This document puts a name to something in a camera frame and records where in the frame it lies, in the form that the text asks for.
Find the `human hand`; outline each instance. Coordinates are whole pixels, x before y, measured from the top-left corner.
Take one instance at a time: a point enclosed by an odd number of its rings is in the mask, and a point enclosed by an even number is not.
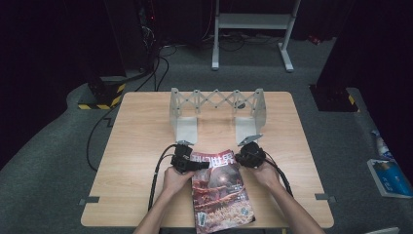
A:
[[[266,187],[275,187],[281,185],[280,175],[276,169],[269,163],[265,162],[257,169],[247,168],[258,180],[259,183]]]
[[[167,192],[171,196],[175,195],[194,173],[180,174],[174,167],[167,168],[165,170],[163,192]]]

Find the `gray carpet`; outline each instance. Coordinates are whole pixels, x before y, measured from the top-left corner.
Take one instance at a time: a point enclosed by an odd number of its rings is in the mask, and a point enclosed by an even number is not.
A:
[[[334,41],[315,46],[305,41],[290,41],[288,52],[294,65],[286,73],[276,44],[244,45],[235,52],[220,53],[220,69],[210,70],[211,49],[166,48],[169,72],[160,91],[175,87],[180,91],[286,91],[294,98],[326,193],[334,196],[330,204],[335,224],[326,233],[358,234],[398,226],[402,234],[413,233],[411,200],[380,196],[366,161],[377,158],[374,129],[368,109],[357,89],[349,89],[360,112],[319,112],[309,90],[315,84]],[[226,49],[239,44],[222,43]],[[161,60],[159,82],[166,63]],[[145,79],[127,84],[135,90]],[[68,108],[50,123],[0,172],[0,233],[132,233],[133,228],[91,228],[82,226],[84,207],[94,182],[86,161],[86,143],[94,124],[105,110],[80,110],[77,100],[86,88],[74,90]],[[141,91],[154,91],[154,79]],[[117,110],[109,117],[116,118]],[[91,161],[96,167],[110,135],[106,121],[94,131]],[[195,233],[194,229],[165,229],[164,233]],[[222,233],[281,233],[272,230],[229,230]]]

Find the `white rack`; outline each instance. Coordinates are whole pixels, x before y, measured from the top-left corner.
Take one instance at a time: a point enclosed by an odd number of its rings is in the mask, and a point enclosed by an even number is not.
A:
[[[297,17],[301,0],[295,0],[291,14],[268,15],[268,14],[220,14],[219,0],[216,0],[215,28],[212,51],[212,70],[219,69],[219,28],[252,28],[252,29],[283,29],[285,35],[283,42],[279,43],[282,60],[287,72],[294,70],[286,47],[288,45],[291,31]]]
[[[249,108],[249,117],[235,117],[236,142],[240,144],[249,137],[260,137],[261,128],[267,119],[263,89],[257,89],[247,96],[239,90],[225,93],[225,95],[218,90],[209,94],[195,90],[189,95],[184,95],[178,89],[172,88],[170,91],[169,122],[173,127],[176,142],[195,144],[198,141],[197,116],[183,117],[183,106],[193,107],[198,115],[201,113],[202,106],[207,104],[214,108],[227,104],[232,108],[233,115],[240,109]]]

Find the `magazine cover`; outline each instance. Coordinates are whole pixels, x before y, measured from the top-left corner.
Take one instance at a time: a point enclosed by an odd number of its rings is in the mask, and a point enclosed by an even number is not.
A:
[[[413,189],[397,162],[370,159],[367,165],[382,196],[413,197]]]
[[[197,233],[211,233],[255,220],[232,150],[218,154],[193,152],[191,161],[209,162],[192,177]]]

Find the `wooden table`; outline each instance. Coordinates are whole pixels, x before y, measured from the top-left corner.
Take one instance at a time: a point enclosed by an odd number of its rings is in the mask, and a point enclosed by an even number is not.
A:
[[[258,140],[259,145],[284,171],[295,199],[321,227],[331,227],[334,220],[328,202],[315,197],[324,191],[292,96],[284,92],[265,92],[264,97],[267,123],[261,130],[264,136]],[[125,94],[90,194],[99,200],[86,204],[83,225],[137,226],[143,219],[155,166],[165,148],[174,143],[169,99],[169,92]],[[195,111],[184,113],[195,116]],[[192,148],[204,153],[225,149],[239,152],[230,107],[202,108],[198,115],[198,142]],[[161,165],[155,199],[163,185],[163,171],[169,166],[170,157]],[[242,228],[287,227],[271,195],[246,169],[241,168],[241,173],[256,217],[255,222]],[[162,226],[194,227],[193,215],[188,181],[171,202]]]

